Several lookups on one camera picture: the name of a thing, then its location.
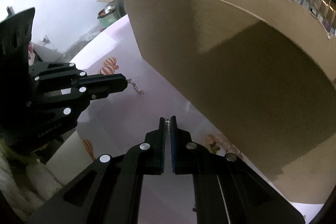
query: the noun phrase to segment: silver screw head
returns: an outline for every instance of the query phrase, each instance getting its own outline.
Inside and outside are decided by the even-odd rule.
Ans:
[[[237,156],[233,153],[229,153],[226,155],[226,160],[234,162],[237,160]]]
[[[151,145],[149,144],[149,143],[142,143],[141,145],[140,145],[140,149],[142,149],[142,150],[147,150],[147,149],[149,149],[151,147]]]
[[[110,161],[111,157],[109,155],[102,155],[100,156],[99,160],[102,162],[102,163],[107,163],[108,161]]]
[[[194,142],[187,143],[186,145],[187,149],[195,149],[197,147],[197,144]]]
[[[69,114],[71,113],[71,108],[66,107],[66,108],[64,109],[63,113],[64,113],[65,115],[69,115]]]

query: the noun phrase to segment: torn cardboard edge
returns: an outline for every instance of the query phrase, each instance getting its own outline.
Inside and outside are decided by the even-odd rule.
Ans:
[[[300,45],[323,69],[330,81],[336,78],[336,37],[330,37],[323,24],[312,17],[306,7],[293,0],[225,1],[263,18]]]

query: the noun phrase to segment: cardboard box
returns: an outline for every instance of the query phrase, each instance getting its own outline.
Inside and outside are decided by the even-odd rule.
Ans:
[[[288,200],[335,186],[336,39],[291,0],[124,0],[142,57]]]

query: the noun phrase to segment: metal chain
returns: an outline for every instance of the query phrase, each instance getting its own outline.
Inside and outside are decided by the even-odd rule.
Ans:
[[[127,83],[133,86],[133,89],[136,91],[136,93],[144,94],[143,90],[138,90],[137,84],[135,84],[131,78],[127,79]]]

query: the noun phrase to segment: cardboard box flap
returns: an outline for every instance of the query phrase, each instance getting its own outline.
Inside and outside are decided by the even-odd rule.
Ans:
[[[336,178],[336,91],[301,47],[223,0],[124,1],[150,65],[290,201],[327,199]],[[323,165],[314,150],[328,151]]]

